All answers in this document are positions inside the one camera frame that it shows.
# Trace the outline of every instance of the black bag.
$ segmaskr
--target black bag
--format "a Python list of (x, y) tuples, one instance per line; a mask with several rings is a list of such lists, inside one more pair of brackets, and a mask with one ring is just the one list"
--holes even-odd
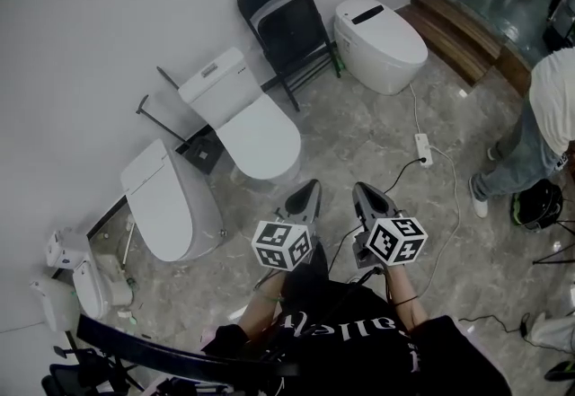
[(563, 210), (561, 189), (542, 179), (531, 189), (516, 193), (511, 199), (511, 221), (538, 232), (554, 224)]

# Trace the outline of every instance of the toilet lid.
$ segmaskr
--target toilet lid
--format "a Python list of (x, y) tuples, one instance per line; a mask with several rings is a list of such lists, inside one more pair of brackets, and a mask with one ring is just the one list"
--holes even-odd
[(103, 315), (103, 304), (100, 288), (89, 260), (84, 260), (72, 275), (78, 300), (90, 318), (100, 319)]
[(242, 110), (216, 131), (245, 175), (274, 179), (297, 160), (301, 137), (296, 125), (267, 95)]
[(420, 34), (377, 0), (346, 0), (336, 8), (336, 15), (351, 38), (395, 60), (397, 65), (419, 65), (428, 58)]
[(153, 142), (121, 174), (137, 229), (160, 260), (181, 259), (191, 246), (190, 206), (164, 143)]

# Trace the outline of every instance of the gray marble tile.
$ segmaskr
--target gray marble tile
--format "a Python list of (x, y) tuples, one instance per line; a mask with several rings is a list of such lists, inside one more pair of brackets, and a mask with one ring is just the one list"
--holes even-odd
[[(509, 221), (509, 199), (490, 203), (490, 215), (479, 219), (469, 200), (467, 180), (493, 165), (485, 150), (520, 111), (521, 99), (497, 71), (490, 71), (473, 89), (445, 63), (430, 53), (429, 62), (413, 82), (418, 97), (421, 131), (454, 161), (461, 224), (442, 252), (457, 224), (454, 178), (448, 160), (433, 154), (429, 169), (409, 166), (389, 192), (399, 208), (416, 216), (429, 234), (416, 263), (407, 267), (421, 292), (436, 266), (436, 275), (422, 302), (432, 316), (452, 314), (473, 318), (496, 314), (515, 328), (524, 313), (541, 311), (555, 316), (571, 308), (569, 289), (575, 273), (571, 266), (533, 266), (532, 260), (553, 251), (553, 243), (571, 242), (560, 227), (527, 233)], [(296, 123), (302, 135), (302, 170), (296, 181), (316, 178), (323, 186), (317, 233), (331, 260), (341, 237), (358, 225), (351, 190), (364, 181), (386, 190), (401, 168), (416, 158), (410, 89), (393, 96), (368, 90), (344, 72), (315, 78), (297, 94), (301, 111), (295, 112), (280, 88), (270, 96)], [(560, 173), (553, 180), (575, 199), (571, 178)], [(137, 325), (112, 311), (104, 321), (170, 347), (197, 351), (209, 341), (228, 315), (245, 306), (252, 287), (265, 273), (257, 263), (250, 240), (259, 220), (270, 218), (277, 199), (288, 186), (276, 186), (243, 175), (224, 153), (208, 177), (228, 230), (226, 242), (201, 260), (164, 263), (153, 257), (138, 231), (128, 256), (127, 275), (137, 282), (130, 310)], [(128, 234), (123, 207), (93, 239), (95, 251), (121, 258)], [(565, 203), (564, 218), (575, 216), (575, 205)], [(108, 233), (109, 238), (101, 235)], [(347, 281), (358, 270), (351, 238), (342, 246), (332, 279)], [(385, 291), (384, 280), (374, 277), (369, 286)], [(482, 343), (509, 377), (515, 394), (562, 394), (564, 385), (546, 383), (543, 374), (563, 359), (552, 351), (532, 348), (517, 334), (505, 334), (494, 320), (462, 323)]]

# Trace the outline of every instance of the jeans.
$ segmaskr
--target jeans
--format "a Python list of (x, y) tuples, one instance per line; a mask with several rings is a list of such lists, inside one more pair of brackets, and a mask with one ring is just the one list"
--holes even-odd
[(530, 189), (565, 164), (567, 155), (559, 156), (545, 142), (527, 95), (521, 116), (513, 130), (492, 149), (497, 161), (492, 172), (478, 172), (471, 178), (473, 195), (480, 201)]

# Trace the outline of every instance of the black folding chair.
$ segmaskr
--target black folding chair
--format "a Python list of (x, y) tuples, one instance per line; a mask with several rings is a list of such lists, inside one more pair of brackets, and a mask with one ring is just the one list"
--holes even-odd
[[(340, 69), (314, 0), (289, 0), (258, 20), (256, 13), (271, 1), (237, 0), (237, 4), (287, 96), (299, 111), (294, 91), (328, 66), (330, 61), (338, 78)], [(315, 62), (326, 53), (329, 55), (326, 59)], [(304, 68), (305, 71), (288, 84), (288, 78)]]

